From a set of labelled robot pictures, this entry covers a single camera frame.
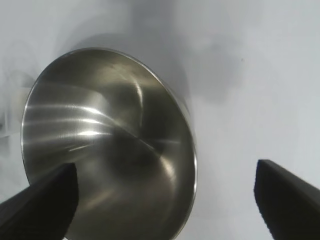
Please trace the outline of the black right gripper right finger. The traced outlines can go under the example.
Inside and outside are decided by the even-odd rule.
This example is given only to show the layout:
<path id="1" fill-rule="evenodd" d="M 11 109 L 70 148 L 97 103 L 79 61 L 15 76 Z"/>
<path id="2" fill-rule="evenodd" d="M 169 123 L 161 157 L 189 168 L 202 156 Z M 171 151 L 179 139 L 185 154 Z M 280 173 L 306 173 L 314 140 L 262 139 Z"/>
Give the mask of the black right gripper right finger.
<path id="1" fill-rule="evenodd" d="M 254 198 L 275 240 L 320 238 L 320 190 L 268 159 L 257 162 Z"/>

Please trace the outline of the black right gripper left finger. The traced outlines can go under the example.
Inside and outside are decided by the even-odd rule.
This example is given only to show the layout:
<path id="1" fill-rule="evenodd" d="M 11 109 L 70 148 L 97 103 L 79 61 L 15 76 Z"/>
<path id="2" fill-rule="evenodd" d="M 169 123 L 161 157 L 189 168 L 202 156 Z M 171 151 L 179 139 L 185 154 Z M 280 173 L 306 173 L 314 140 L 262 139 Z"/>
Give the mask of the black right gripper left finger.
<path id="1" fill-rule="evenodd" d="M 62 240 L 78 203 L 76 166 L 63 164 L 0 204 L 0 238 Z"/>

